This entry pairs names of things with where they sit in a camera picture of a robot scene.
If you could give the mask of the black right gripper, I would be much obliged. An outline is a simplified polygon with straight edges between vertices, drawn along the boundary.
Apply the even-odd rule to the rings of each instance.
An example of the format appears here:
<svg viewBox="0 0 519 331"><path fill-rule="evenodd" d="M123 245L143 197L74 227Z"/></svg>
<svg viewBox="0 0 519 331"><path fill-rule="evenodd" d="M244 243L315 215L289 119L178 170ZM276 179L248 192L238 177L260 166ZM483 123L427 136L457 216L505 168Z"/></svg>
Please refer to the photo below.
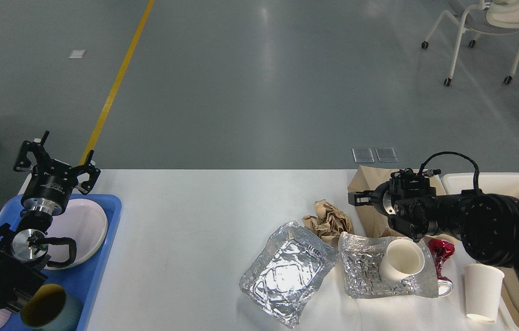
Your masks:
<svg viewBox="0 0 519 331"><path fill-rule="evenodd" d="M372 205L384 216L395 215L392 195L390 193L390 183L381 183L374 191L350 191L348 193L348 203L353 206Z"/></svg>

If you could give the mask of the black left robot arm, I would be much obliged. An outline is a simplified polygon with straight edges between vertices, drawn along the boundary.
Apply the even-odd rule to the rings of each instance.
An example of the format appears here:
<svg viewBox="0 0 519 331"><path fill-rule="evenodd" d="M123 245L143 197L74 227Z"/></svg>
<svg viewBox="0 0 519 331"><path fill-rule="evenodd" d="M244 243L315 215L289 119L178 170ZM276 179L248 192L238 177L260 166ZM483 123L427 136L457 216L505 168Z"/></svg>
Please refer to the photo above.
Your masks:
<svg viewBox="0 0 519 331"><path fill-rule="evenodd" d="M76 167L52 159L44 147L48 135L46 131L40 140L22 142L13 169L31 173L21 198L23 214L16 230L7 223L0 226L0 309L13 313L45 283L45 267L65 268L76 260L76 241L48 237L47 230L66 211L72 191L87 195L100 175L93 150Z"/></svg>

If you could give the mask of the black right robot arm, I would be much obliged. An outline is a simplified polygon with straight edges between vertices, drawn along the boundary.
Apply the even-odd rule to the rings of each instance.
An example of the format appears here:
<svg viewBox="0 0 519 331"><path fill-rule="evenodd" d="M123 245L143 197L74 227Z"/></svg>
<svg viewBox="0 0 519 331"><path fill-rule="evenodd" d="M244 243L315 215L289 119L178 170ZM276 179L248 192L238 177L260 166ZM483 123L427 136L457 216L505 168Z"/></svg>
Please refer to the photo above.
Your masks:
<svg viewBox="0 0 519 331"><path fill-rule="evenodd" d="M388 218L392 230L415 242L424 235L446 233L463 243L481 264L513 268L519 279L519 198L486 194L479 188L479 167L472 162L472 188L459 194L437 195L428 170L405 168L390 174L375 190L350 191L351 205L370 205Z"/></svg>

